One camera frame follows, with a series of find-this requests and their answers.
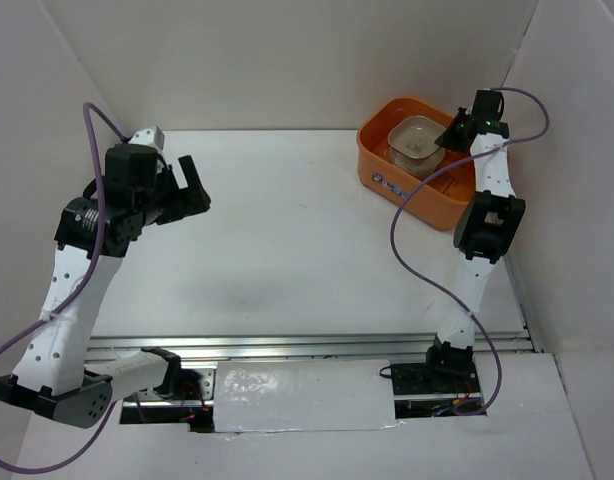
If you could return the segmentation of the brown square plate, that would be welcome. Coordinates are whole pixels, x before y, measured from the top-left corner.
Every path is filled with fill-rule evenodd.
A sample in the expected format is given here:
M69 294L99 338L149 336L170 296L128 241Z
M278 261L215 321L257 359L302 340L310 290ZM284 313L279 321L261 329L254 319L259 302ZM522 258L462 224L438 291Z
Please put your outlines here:
M436 140L444 130L442 125L425 116L405 118L387 136L391 160L426 161L442 158L445 150Z

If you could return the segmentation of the cream square plate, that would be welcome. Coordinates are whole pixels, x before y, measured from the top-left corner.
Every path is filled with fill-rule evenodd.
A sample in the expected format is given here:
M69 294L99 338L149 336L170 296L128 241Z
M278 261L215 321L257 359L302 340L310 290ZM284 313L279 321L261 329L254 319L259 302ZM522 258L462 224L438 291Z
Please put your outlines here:
M444 156L445 150L443 148L438 149L432 155L424 158L411 158L397 150L390 150L391 163L419 180L424 180L431 175L441 163Z

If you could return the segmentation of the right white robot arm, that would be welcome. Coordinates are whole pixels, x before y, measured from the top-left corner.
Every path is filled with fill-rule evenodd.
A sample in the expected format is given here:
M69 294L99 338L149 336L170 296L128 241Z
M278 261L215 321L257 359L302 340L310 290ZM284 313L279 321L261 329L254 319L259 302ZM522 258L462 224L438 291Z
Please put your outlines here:
M451 293L461 301L448 313L426 354L425 385L437 392L473 371L476 323L489 276L506 255L526 204L511 185L508 168L509 128L502 121L503 94L479 90L469 109L461 108L437 139L443 148L475 157L475 192L460 217L453 245L463 255Z

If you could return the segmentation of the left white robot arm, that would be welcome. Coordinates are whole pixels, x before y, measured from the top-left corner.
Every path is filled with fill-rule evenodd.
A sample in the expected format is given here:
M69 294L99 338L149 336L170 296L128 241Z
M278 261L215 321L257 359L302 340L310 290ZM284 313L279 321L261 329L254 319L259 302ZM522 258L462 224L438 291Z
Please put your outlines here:
M142 390L163 399L183 390L178 355L158 347L91 368L85 356L100 307L131 243L145 227L205 213L211 199L191 156L178 160L186 187L154 147L117 144L100 183L63 209L51 285L40 325L13 372L0 376L0 402L87 429L111 403Z

